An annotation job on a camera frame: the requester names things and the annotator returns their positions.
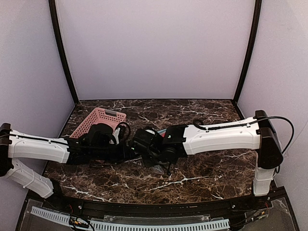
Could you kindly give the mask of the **pink perforated plastic basket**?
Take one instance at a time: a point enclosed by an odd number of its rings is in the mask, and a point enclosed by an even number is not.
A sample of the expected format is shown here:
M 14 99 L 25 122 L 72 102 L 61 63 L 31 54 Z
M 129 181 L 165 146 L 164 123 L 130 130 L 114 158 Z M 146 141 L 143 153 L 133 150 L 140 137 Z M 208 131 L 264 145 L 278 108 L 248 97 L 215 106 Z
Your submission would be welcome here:
M 126 121 L 127 115 L 103 108 L 95 108 L 92 112 L 80 123 L 75 131 L 70 135 L 70 138 L 77 139 L 80 136 L 88 133 L 92 125 L 107 124 L 113 131 L 115 131 L 117 125 Z

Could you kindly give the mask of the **zip bag with blue zipper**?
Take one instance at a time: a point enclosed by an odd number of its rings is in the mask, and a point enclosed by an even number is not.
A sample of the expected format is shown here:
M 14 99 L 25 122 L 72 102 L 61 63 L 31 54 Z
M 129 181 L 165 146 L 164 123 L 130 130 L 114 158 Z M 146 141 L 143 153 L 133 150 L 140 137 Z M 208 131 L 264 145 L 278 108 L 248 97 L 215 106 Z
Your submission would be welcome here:
M 158 131 L 157 133 L 158 133 L 159 135 L 161 135 L 162 137 L 164 137 L 166 131 L 167 131 L 167 129 L 163 129 L 163 130 Z

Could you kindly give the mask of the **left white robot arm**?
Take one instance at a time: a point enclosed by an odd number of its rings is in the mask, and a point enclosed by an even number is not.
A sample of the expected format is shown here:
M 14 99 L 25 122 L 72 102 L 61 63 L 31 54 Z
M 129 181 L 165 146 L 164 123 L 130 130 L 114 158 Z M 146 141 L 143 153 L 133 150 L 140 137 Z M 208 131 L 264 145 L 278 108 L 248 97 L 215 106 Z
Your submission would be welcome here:
M 0 127 L 0 175 L 42 198 L 61 196 L 56 180 L 46 178 L 24 165 L 19 159 L 30 158 L 67 165 L 87 164 L 91 160 L 121 163 L 134 158 L 128 146 L 130 127 L 121 122 L 116 128 L 107 124 L 92 125 L 78 138 L 46 138 L 23 134 L 11 129 L 9 123 Z

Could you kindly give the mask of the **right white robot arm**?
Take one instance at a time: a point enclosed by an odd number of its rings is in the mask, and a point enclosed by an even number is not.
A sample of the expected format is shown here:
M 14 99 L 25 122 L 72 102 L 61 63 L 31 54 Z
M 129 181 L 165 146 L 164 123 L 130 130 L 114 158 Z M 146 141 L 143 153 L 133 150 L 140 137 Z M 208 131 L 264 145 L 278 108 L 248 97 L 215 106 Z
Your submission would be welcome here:
M 138 129 L 130 149 L 142 156 L 146 167 L 175 164 L 179 158 L 210 151 L 255 150 L 257 162 L 252 192 L 254 196 L 265 196 L 286 151 L 281 148 L 271 123 L 273 119 L 290 122 L 285 117 L 268 116 L 265 111 L 257 110 L 253 117 L 235 122 L 203 125 L 196 119 L 190 125 L 172 125 L 164 136 L 152 128 Z

